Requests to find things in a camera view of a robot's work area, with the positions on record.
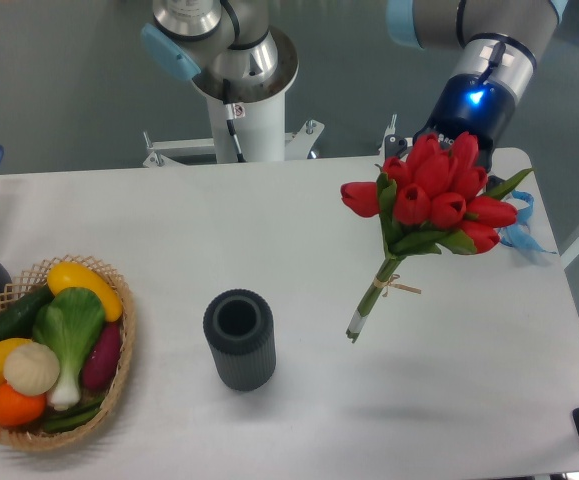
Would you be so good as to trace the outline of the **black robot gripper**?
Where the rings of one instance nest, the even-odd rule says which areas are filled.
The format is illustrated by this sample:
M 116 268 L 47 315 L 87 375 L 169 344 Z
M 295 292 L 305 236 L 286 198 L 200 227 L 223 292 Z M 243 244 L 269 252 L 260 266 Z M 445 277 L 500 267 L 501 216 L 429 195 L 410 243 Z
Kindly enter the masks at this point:
M 475 74 L 458 74 L 446 83 L 432 113 L 413 140 L 436 133 L 448 143 L 467 132 L 478 140 L 477 166 L 492 168 L 493 152 L 513 113 L 515 99 L 503 86 Z

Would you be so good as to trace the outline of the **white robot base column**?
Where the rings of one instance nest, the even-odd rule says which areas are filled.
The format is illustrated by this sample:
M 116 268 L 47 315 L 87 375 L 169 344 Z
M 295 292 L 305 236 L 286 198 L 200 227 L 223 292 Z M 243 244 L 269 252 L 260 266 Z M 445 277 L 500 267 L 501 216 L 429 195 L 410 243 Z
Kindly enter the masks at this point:
M 141 41 L 161 69 L 205 98 L 220 163 L 285 158 L 295 46 L 265 1 L 155 1 Z

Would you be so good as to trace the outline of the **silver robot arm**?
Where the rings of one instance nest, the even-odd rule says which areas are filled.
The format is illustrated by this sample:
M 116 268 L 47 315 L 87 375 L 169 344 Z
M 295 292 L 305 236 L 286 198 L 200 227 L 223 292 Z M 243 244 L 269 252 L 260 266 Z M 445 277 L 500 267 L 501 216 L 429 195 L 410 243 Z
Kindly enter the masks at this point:
M 467 132 L 478 165 L 494 150 L 563 19 L 564 1 L 390 1 L 391 39 L 422 50 L 456 48 L 460 58 L 422 133 L 450 142 Z

